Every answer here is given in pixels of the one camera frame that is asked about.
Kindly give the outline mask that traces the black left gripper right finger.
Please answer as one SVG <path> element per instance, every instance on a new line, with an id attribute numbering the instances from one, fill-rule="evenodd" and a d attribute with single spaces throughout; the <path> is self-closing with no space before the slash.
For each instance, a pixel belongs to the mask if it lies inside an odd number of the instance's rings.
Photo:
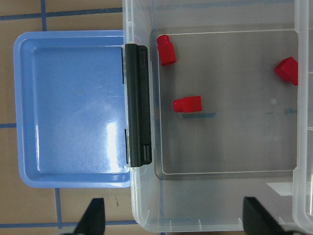
<path id="1" fill-rule="evenodd" d="M 246 235 L 288 235 L 255 197 L 243 200 L 243 229 Z"/>

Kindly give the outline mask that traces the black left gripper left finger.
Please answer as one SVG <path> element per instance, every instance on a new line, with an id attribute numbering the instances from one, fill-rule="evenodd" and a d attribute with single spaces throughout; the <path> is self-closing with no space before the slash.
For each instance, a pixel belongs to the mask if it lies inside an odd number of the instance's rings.
<path id="1" fill-rule="evenodd" d="M 103 235 L 105 233 L 104 198 L 93 198 L 74 229 L 74 235 Z"/>

